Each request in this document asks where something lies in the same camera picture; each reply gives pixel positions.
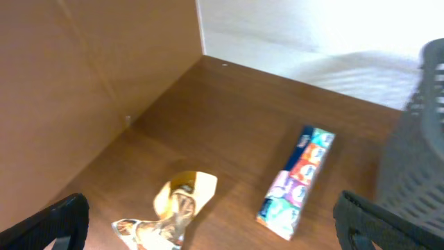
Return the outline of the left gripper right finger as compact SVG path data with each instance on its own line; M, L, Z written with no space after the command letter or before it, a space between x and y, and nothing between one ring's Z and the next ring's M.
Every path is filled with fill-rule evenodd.
M443 250L443 238L346 190L333 217L343 250Z

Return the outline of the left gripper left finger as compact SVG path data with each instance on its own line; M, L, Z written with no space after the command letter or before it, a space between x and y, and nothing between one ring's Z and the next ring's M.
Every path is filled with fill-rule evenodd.
M83 250L89 228L89 204L81 193L70 194L1 232L5 250Z

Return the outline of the grey plastic basket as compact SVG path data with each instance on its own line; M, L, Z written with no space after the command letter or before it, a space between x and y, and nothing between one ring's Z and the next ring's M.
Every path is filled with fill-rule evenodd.
M443 236L443 40L422 49L421 77L389 136L379 165L376 202Z

